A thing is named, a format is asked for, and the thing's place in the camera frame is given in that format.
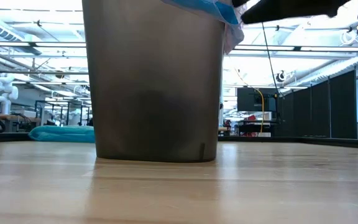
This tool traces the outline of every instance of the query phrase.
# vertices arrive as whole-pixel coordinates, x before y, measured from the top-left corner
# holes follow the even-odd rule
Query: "black partition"
[[[311,95],[310,89],[293,93],[295,133],[299,137],[312,135],[311,132]]]
[[[329,114],[329,85],[328,82],[323,82],[311,87],[312,136],[330,138],[331,119]]]
[[[281,137],[295,136],[295,124],[293,94],[282,96],[278,99],[278,112],[280,113],[280,125],[276,128],[276,135]]]
[[[357,139],[355,71],[293,91],[279,102],[277,136]]]
[[[332,138],[357,139],[356,72],[329,81]]]

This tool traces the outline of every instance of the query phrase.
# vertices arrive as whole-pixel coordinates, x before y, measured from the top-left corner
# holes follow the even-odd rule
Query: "desk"
[[[262,121],[238,121],[238,128],[239,128],[239,136],[241,133],[259,133],[260,132],[260,125]],[[268,120],[264,121],[262,132],[263,133],[271,133],[273,136],[274,128],[273,125],[278,124],[278,121],[275,120]]]
[[[27,121],[23,117],[17,116],[17,115],[0,115],[0,120],[4,122],[5,127],[6,127],[5,132],[7,132],[7,133],[16,132],[16,130],[13,130],[14,123],[18,123],[21,121],[23,121],[23,122]],[[40,118],[29,118],[29,120],[31,121],[33,128],[41,125]]]
[[[216,161],[173,164],[0,143],[0,224],[23,223],[354,224],[358,149],[225,142]]]

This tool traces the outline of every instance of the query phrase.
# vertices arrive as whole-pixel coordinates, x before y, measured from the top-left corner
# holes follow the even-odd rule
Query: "pipe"
[[[7,30],[5,27],[0,26],[0,37],[7,41],[18,41],[21,42],[24,38],[18,36],[17,34]],[[40,55],[41,52],[36,50],[33,47],[14,47],[17,51],[25,52],[25,53],[32,53],[34,55]]]
[[[88,72],[21,72],[21,71],[0,71],[0,73],[29,74],[29,75],[88,75]]]
[[[234,54],[233,52],[231,52],[228,56],[230,57],[267,57],[267,55],[264,54],[250,54],[248,52],[244,52],[243,54]],[[87,58],[86,55],[58,55],[58,54],[53,54],[53,55],[27,55],[27,54],[15,54],[15,55],[10,55],[11,58]],[[313,59],[330,59],[330,60],[342,60],[342,59],[347,59],[347,58],[352,58],[354,57],[354,55],[352,54],[332,54],[332,55],[327,55],[327,54],[313,54],[313,55],[305,55],[305,54],[285,54],[285,55],[280,55],[280,54],[276,54],[274,56],[272,56],[272,58],[313,58]]]
[[[29,69],[30,71],[33,71],[33,70],[34,70],[33,67],[28,66],[28,65],[26,65],[26,64],[23,64],[23,63],[21,63],[21,62],[18,62],[17,60],[13,60],[13,59],[11,59],[11,58],[5,56],[5,55],[0,54],[0,58],[6,60],[6,61],[8,61],[8,62],[14,63],[14,64],[16,64],[16,65],[18,65],[18,66],[27,68],[27,69]]]
[[[358,57],[354,57],[349,60],[338,60],[299,79],[297,83],[292,82],[288,85],[302,85],[304,83],[320,81],[327,77],[334,77],[336,75],[349,72],[351,70],[354,70],[355,67],[358,68]]]
[[[14,80],[13,75],[3,74],[0,77],[0,92],[4,92],[0,96],[0,103],[2,106],[2,114],[9,114],[11,108],[11,100],[16,100],[19,97],[19,90],[12,85]]]

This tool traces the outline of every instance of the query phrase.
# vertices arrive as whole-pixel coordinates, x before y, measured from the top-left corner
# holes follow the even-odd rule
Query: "blue plastic bag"
[[[209,15],[214,19],[226,23],[224,51],[230,53],[237,44],[244,40],[244,33],[241,29],[239,16],[241,11],[237,11],[231,4],[231,0],[162,0],[164,3],[185,9],[200,15]]]
[[[94,131],[91,126],[39,126],[34,128],[29,136],[36,141],[94,143]]]

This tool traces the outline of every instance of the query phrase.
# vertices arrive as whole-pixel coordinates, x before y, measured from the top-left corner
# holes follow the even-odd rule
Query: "ceiling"
[[[351,0],[338,10],[334,18],[327,16],[299,17],[280,21],[244,26],[244,41],[240,45],[265,45],[264,34],[269,45],[291,46],[335,46],[358,47],[358,0]],[[83,42],[85,30],[81,0],[0,0],[0,26],[17,34],[25,41],[40,42]],[[86,50],[78,48],[37,48],[42,54],[8,51],[0,48],[0,54],[32,66],[42,72],[87,72]],[[243,79],[250,85],[274,85],[274,74],[283,71],[286,80],[279,86],[309,85],[314,82],[314,74],[324,69],[353,59],[357,62],[358,53],[354,52],[270,52],[272,67],[266,51],[233,50],[223,61],[223,85],[243,85]],[[0,59],[0,70],[17,69],[17,65]],[[54,75],[29,75],[34,80],[56,82],[61,80]],[[308,77],[308,82],[297,82]],[[71,82],[88,82],[87,75],[67,75]],[[73,91],[73,86],[51,86],[51,90]],[[85,87],[80,96],[89,96]]]

